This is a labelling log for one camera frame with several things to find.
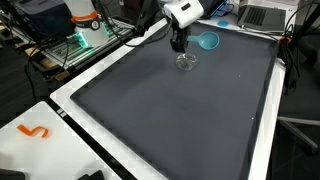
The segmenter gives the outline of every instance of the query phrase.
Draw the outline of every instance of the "clear glass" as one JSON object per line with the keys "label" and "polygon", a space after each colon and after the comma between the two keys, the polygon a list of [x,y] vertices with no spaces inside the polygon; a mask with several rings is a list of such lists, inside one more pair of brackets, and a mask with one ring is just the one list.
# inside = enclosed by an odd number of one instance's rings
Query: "clear glass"
{"label": "clear glass", "polygon": [[199,64],[199,60],[193,54],[181,54],[175,61],[176,66],[182,71],[191,71]]}

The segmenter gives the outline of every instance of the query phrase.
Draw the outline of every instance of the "table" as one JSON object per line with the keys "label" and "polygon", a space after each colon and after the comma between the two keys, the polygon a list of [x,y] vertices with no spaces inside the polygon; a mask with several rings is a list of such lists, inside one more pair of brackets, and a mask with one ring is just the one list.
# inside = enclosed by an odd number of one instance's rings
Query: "table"
{"label": "table", "polygon": [[[270,2],[277,7],[279,3]],[[296,7],[290,6],[292,11],[288,10],[287,16],[295,11]],[[229,21],[231,24],[227,28],[235,29],[236,19],[228,15],[221,18],[232,19]],[[202,21],[202,23],[211,24],[217,26],[217,19]],[[129,44],[139,44],[143,40],[147,39],[155,31],[159,30],[166,24],[165,20],[161,20],[152,26],[149,31],[146,32],[144,37],[133,39]],[[71,99],[70,96],[84,84],[96,77],[114,62],[123,57],[126,53],[133,48],[122,46],[114,51],[112,54],[106,56],[97,64],[75,77],[72,81],[65,84],[63,87],[55,91],[50,95],[50,98],[57,103],[70,117],[72,117],[80,126],[82,126],[94,139],[96,139],[113,157],[115,157],[125,168],[127,168],[137,179],[166,179],[162,174],[156,171],[153,167],[147,164],[143,159],[136,155],[132,150],[119,141],[111,132],[104,129],[99,123],[92,119],[86,112],[80,109]],[[272,140],[274,135],[274,129],[276,125],[277,113],[280,104],[280,97],[282,92],[282,86],[284,81],[285,69],[282,61],[278,59],[273,68],[271,82],[269,85],[269,91],[267,93],[265,108],[262,114],[262,119],[259,127],[259,133],[255,146],[255,151],[252,159],[251,170],[249,174],[250,180],[265,179],[269,156],[272,146]]]}
{"label": "table", "polygon": [[[26,136],[20,124],[46,127],[48,136]],[[106,179],[121,179],[45,102],[1,128],[0,144],[0,168],[22,171],[26,179],[75,180],[98,170]]]}

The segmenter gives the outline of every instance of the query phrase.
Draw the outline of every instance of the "gray mat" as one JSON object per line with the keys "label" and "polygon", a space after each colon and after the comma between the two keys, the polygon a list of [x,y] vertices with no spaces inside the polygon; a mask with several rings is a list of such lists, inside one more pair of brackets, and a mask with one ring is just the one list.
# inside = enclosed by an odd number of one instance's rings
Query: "gray mat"
{"label": "gray mat", "polygon": [[190,43],[201,61],[190,72],[175,66],[169,34],[135,48],[71,97],[169,179],[248,176],[276,42],[201,24],[192,35],[208,30],[220,45],[203,51]]}

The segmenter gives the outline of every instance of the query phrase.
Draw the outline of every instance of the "blue plastic object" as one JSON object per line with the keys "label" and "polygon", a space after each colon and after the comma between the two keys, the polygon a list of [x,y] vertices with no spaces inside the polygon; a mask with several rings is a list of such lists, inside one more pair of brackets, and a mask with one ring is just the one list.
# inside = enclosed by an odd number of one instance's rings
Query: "blue plastic object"
{"label": "blue plastic object", "polygon": [[218,22],[218,26],[220,27],[227,27],[229,25],[229,23],[227,21],[219,21]]}
{"label": "blue plastic object", "polygon": [[200,36],[189,36],[187,40],[189,42],[198,42],[202,49],[208,51],[216,48],[220,42],[218,34],[211,31],[206,31]]}

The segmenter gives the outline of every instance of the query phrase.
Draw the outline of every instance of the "floor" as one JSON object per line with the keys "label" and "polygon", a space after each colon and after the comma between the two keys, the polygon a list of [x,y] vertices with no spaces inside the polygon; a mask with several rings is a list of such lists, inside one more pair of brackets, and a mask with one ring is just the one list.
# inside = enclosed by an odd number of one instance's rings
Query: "floor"
{"label": "floor", "polygon": [[[117,6],[110,12],[120,15]],[[0,128],[23,113],[35,102],[30,84],[24,74],[27,58],[17,54],[11,47],[0,50]],[[41,78],[33,72],[35,78]],[[36,94],[40,100],[47,101],[49,95],[63,85],[62,82],[36,83]],[[299,126],[316,143],[320,144],[320,127]],[[288,130],[276,127],[269,165],[269,180],[320,180],[320,155],[310,156],[304,151],[302,143]]]}

